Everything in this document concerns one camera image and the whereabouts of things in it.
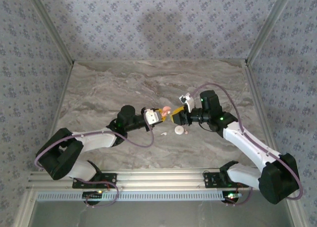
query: marble table surface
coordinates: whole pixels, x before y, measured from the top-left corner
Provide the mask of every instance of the marble table surface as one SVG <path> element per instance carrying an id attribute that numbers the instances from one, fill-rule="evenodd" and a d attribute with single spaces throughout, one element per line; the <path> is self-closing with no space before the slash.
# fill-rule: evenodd
<path id="1" fill-rule="evenodd" d="M 140 113 L 142 107 L 173 109 L 181 106 L 179 96 L 204 82 L 219 83 L 234 99 L 244 126 L 259 139 L 264 135 L 254 109 L 242 60 L 193 61 L 110 61 L 75 63 L 66 88 L 56 130 L 72 132 L 99 130 L 116 118 L 123 105 Z M 217 88 L 225 111 L 235 115 L 226 95 Z M 252 162 L 218 134 L 202 130 L 197 124 L 186 127 L 188 134 L 177 135 L 170 120 L 154 128 L 155 142 L 150 148 L 127 142 L 80 155 L 100 169 L 139 168 L 217 168 L 231 160 L 245 165 Z M 151 142 L 145 129 L 132 131 L 129 138 L 139 144 Z"/>

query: patterned wallpaper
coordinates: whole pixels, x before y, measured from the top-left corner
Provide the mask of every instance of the patterned wallpaper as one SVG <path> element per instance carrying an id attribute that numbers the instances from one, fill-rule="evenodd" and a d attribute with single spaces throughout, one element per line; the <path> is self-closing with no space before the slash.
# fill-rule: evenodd
<path id="1" fill-rule="evenodd" d="M 29 0 L 0 0 L 0 226 L 11 226 L 69 66 Z"/>
<path id="2" fill-rule="evenodd" d="M 290 0 L 253 63 L 278 146 L 295 155 L 317 226 L 317 0 Z"/>
<path id="3" fill-rule="evenodd" d="M 74 60 L 247 58 L 275 0 L 42 0 Z"/>

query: pink object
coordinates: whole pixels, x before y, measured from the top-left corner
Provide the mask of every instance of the pink object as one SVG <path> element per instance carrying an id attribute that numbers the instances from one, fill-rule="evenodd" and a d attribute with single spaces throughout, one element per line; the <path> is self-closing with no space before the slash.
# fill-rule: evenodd
<path id="1" fill-rule="evenodd" d="M 162 117 L 166 117 L 166 116 L 170 113 L 170 110 L 171 110 L 170 107 L 165 106 L 165 107 L 162 109 L 162 112 L 161 112 Z"/>

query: wall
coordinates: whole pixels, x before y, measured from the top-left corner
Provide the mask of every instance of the wall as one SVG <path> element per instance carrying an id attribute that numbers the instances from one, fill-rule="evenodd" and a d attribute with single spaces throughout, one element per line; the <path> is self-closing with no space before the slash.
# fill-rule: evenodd
<path id="1" fill-rule="evenodd" d="M 317 226 L 317 0 L 290 0 L 252 68 L 278 146 L 298 161 Z"/>
<path id="2" fill-rule="evenodd" d="M 246 58 L 275 0 L 42 0 L 74 60 Z"/>
<path id="3" fill-rule="evenodd" d="M 0 0 L 0 226 L 11 226 L 69 65 L 29 0 Z"/>

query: robotic arm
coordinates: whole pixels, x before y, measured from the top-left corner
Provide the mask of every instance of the robotic arm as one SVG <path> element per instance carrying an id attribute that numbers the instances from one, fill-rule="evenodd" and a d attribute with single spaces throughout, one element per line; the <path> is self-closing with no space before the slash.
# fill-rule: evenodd
<path id="1" fill-rule="evenodd" d="M 181 96 L 180 100 L 184 105 L 170 115 L 172 122 L 181 126 L 190 126 L 194 122 L 207 123 L 212 132 L 237 146 L 256 166 L 251 168 L 236 161 L 227 163 L 220 168 L 223 183 L 231 186 L 231 183 L 239 182 L 259 189 L 273 204 L 299 189 L 298 182 L 289 170 L 273 157 L 279 157 L 298 176 L 293 156 L 288 153 L 281 155 L 248 132 L 236 117 L 222 110 L 214 91 L 202 92 L 200 99 L 202 107 L 196 108 L 189 93 Z M 161 109 L 143 108 L 140 115 L 135 115 L 134 107 L 125 105 L 117 118 L 101 130 L 72 133 L 67 128 L 62 128 L 39 150 L 36 162 L 43 166 L 53 180 L 68 176 L 98 182 L 100 170 L 90 161 L 77 160 L 78 156 L 89 150 L 119 145 L 128 137 L 129 131 L 144 127 L 146 131 L 150 131 L 150 127 L 165 121 L 161 112 Z"/>

